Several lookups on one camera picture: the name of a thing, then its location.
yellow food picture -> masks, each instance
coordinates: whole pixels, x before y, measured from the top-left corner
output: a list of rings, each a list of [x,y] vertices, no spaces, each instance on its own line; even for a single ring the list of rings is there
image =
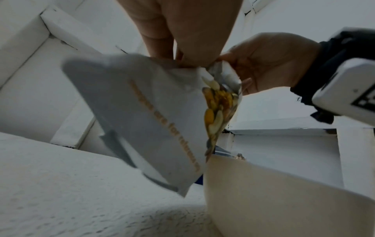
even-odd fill
[[[204,114],[204,123],[209,138],[205,155],[209,158],[215,148],[219,134],[224,130],[237,109],[238,95],[228,91],[214,80],[204,80],[204,82],[209,86],[202,89],[208,107]]]

white bowl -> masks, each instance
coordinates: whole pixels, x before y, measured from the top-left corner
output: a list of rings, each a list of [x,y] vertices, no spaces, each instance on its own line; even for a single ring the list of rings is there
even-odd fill
[[[204,194],[225,237],[373,237],[372,199],[247,161],[213,155]]]

snack package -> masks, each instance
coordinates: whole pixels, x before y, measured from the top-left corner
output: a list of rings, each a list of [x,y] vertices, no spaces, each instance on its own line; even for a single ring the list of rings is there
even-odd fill
[[[227,62],[207,71],[129,54],[69,59],[62,70],[103,128],[105,145],[181,196],[203,174],[242,98]]]

black wrist strap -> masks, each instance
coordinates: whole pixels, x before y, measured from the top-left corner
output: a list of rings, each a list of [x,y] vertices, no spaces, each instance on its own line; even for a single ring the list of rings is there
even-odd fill
[[[342,31],[329,41],[320,43],[321,50],[309,70],[290,91],[301,97],[305,105],[313,105],[315,92],[330,82],[337,68],[346,60],[354,57],[375,58],[375,31],[355,30]],[[332,124],[334,114],[319,107],[311,116],[316,120]]]

qr code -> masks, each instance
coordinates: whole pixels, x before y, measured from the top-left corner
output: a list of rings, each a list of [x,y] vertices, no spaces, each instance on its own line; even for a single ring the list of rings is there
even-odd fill
[[[352,105],[375,112],[375,85],[358,97]]]

